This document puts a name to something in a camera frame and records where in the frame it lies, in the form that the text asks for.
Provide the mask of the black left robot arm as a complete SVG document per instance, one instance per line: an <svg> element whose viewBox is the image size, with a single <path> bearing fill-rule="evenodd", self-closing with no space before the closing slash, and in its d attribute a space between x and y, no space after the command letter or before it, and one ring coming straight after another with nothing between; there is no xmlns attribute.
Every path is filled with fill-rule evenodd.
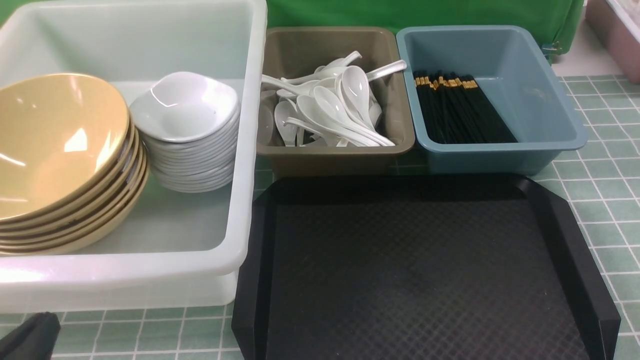
<svg viewBox="0 0 640 360"><path fill-rule="evenodd" d="M0 340L2 360L50 360L61 331L58 316L39 312Z"/></svg>

